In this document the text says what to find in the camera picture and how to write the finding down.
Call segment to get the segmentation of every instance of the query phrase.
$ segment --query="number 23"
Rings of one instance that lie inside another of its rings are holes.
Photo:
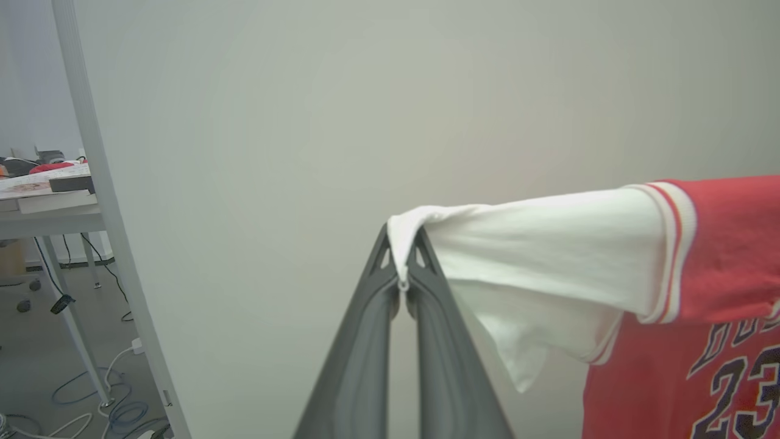
[[[696,421],[693,425],[691,439],[726,439],[729,436],[729,420],[731,415],[722,417],[732,403],[734,394],[747,367],[747,358],[733,359],[717,371],[712,377],[710,394],[716,394],[723,388],[723,382],[727,381],[723,394],[718,404],[705,417]],[[740,439],[761,439],[775,419],[775,409],[780,405],[780,346],[765,348],[756,358],[750,369],[748,380],[757,380],[764,376],[767,368],[774,368],[775,375],[770,381],[760,383],[760,390],[756,398],[756,406],[767,407],[767,415],[762,420],[757,420],[758,412],[738,411],[735,416],[734,434]]]

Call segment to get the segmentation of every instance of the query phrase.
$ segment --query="table leg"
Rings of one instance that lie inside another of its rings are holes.
[[[81,236],[81,244],[84,246],[84,254],[87,255],[87,266],[90,269],[90,274],[92,275],[92,281],[95,284],[95,289],[101,287],[100,280],[98,279],[98,268],[95,266],[95,258],[92,256],[92,246],[90,245],[90,242],[87,241],[87,237],[89,236],[89,233],[87,234],[80,234]]]
[[[59,261],[57,260],[57,253],[54,251],[54,245],[51,243],[50,237],[39,237],[36,240],[36,247],[38,254],[41,257],[42,266],[44,269],[41,281],[49,284],[49,291],[52,292],[55,298],[60,298],[60,291],[63,294],[68,294],[68,285],[65,282],[65,278],[62,276],[62,271],[59,268]],[[87,375],[89,375],[92,385],[94,386],[97,394],[100,396],[101,405],[107,407],[114,402],[111,395],[108,393],[103,380],[98,372],[98,368],[95,367],[95,361],[92,356],[92,351],[87,347],[82,337],[81,324],[79,322],[78,315],[76,314],[76,304],[73,303],[66,307],[59,313],[60,316],[65,318],[65,323],[70,332],[70,337],[73,339],[73,343],[76,345],[76,350],[79,352],[81,361],[84,367],[87,369]]]

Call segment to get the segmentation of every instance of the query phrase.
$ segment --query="book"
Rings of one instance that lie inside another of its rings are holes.
[[[52,178],[82,177],[87,175],[90,175],[90,165],[89,163],[82,163],[58,170],[6,178],[0,180],[0,201],[51,195],[54,194],[49,184],[49,180]]]

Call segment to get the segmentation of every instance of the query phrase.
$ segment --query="basketball jersey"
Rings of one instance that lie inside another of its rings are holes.
[[[583,439],[777,439],[780,177],[636,188],[666,222],[661,294],[590,367]]]

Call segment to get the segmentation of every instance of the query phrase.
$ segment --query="red jersey sleeve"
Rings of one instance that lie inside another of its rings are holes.
[[[658,302],[642,323],[720,323],[780,314],[780,176],[633,186],[667,235]]]

